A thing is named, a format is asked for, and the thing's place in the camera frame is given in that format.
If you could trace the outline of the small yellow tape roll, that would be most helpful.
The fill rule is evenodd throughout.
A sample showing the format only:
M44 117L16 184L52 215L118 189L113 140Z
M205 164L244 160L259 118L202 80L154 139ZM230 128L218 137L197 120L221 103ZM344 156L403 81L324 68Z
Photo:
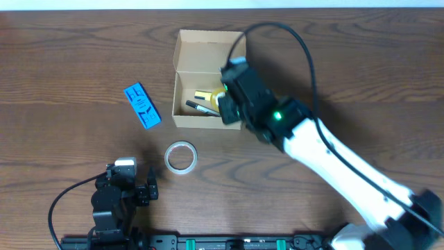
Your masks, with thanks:
M210 102L217 112L219 112L219 99L225 96L225 92L225 88L218 88L211 93Z

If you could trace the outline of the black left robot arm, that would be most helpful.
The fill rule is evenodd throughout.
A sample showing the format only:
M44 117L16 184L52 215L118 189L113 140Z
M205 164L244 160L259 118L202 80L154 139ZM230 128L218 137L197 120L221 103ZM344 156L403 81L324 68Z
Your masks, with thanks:
M133 220L138 207L158 199L155 172L148 171L146 182L136 184L135 167L109 164L95 181L92 195L95 227L87 236L88 249L149 249L147 237Z

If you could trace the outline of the black and white marker pen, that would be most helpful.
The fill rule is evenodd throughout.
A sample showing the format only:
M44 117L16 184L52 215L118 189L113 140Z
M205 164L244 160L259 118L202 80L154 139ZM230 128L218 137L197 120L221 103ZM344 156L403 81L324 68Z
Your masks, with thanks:
M202 113L205 113L207 115L211 115L211 116L214 116L214 117L219 117L220 116L220 114L218 112L216 112L216 111L214 111L214 110L212 110L210 108L206 108L205 106L199 105L196 102L193 102L193 101L190 101L190 100L186 101L186 105L191 107L191 108L193 108L193 109L195 109L195 110L198 110L198 111L200 111Z

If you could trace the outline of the yellow and black marker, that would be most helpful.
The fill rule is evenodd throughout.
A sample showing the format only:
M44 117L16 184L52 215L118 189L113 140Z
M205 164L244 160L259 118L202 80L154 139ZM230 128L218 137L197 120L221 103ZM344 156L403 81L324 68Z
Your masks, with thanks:
M212 93L196 90L194 92L194 98L204 100L204 101L211 101L212 100Z

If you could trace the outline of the blue plastic tape dispenser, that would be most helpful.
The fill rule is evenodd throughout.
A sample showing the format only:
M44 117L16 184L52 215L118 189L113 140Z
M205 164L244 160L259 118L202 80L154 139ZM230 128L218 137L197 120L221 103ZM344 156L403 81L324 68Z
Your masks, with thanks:
M162 122L157 108L140 82L127 87L124 94L146 130Z

